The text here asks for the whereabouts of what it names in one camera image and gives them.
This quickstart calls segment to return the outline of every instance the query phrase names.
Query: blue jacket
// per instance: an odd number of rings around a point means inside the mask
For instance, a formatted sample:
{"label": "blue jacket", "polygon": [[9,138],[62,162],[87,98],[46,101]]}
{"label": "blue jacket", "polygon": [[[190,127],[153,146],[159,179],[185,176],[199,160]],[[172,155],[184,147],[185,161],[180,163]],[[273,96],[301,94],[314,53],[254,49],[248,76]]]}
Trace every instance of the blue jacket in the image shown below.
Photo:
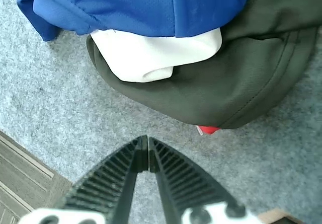
{"label": "blue jacket", "polygon": [[246,0],[18,0],[44,41],[59,29],[83,35],[116,29],[150,37],[190,37],[228,23]]}

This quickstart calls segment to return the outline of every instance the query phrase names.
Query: metal rivet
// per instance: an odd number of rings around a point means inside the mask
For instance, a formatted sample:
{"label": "metal rivet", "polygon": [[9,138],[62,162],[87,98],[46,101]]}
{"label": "metal rivet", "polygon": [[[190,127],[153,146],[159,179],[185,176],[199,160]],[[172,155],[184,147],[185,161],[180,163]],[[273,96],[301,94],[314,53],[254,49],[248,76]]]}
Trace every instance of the metal rivet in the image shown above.
{"label": "metal rivet", "polygon": [[237,202],[228,203],[226,214],[227,216],[234,218],[244,217],[246,215],[246,208],[243,204]]}
{"label": "metal rivet", "polygon": [[83,220],[81,223],[79,223],[79,224],[96,224],[96,221],[94,221],[94,220]]}
{"label": "metal rivet", "polygon": [[55,215],[48,216],[41,220],[40,224],[58,224],[59,219]]}
{"label": "metal rivet", "polygon": [[211,223],[211,216],[202,207],[193,208],[190,213],[190,222],[191,224],[209,224]]}

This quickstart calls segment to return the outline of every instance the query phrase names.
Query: carpet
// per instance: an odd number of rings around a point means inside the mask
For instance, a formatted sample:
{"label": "carpet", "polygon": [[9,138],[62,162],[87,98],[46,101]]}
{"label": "carpet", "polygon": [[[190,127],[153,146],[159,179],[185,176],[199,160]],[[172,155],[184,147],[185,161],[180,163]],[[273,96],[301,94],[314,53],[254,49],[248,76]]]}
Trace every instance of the carpet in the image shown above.
{"label": "carpet", "polygon": [[[147,134],[198,163],[253,212],[279,207],[322,222],[322,31],[307,71],[283,102],[237,130],[199,136],[100,78],[86,37],[45,43],[16,6],[0,0],[0,129],[71,181]],[[139,175],[130,223],[165,223],[153,174]]]}

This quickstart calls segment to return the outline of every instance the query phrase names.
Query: fabric pile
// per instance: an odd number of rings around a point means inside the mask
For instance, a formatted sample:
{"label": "fabric pile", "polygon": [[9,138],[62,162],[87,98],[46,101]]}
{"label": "fabric pile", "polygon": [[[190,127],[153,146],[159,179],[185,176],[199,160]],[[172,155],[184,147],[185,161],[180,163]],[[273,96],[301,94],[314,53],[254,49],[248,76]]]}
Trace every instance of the fabric pile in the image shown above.
{"label": "fabric pile", "polygon": [[205,132],[241,127],[285,97],[314,49],[321,5],[322,0],[18,0],[44,41],[61,29],[88,34],[91,60],[110,86]]}

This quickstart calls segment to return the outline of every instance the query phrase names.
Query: ribbed grip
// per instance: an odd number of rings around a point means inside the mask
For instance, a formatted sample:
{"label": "ribbed grip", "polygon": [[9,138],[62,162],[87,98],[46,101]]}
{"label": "ribbed grip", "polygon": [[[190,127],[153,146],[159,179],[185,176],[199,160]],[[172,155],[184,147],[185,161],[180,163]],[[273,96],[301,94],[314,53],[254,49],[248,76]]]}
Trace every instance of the ribbed grip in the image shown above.
{"label": "ribbed grip", "polygon": [[139,137],[102,160],[57,205],[102,213],[107,223],[127,224],[138,172],[148,170],[147,137]]}
{"label": "ribbed grip", "polygon": [[187,208],[236,200],[189,158],[157,139],[149,139],[150,170],[156,174],[167,223],[180,223]]}

